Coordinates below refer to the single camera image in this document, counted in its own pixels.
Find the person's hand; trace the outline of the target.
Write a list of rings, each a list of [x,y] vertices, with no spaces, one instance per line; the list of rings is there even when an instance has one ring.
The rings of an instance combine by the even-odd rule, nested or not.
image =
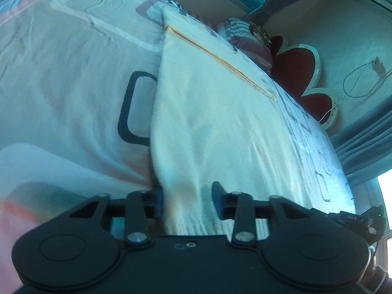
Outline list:
[[[392,294],[392,283],[386,270],[375,266],[367,278],[363,281],[364,286],[374,294]]]

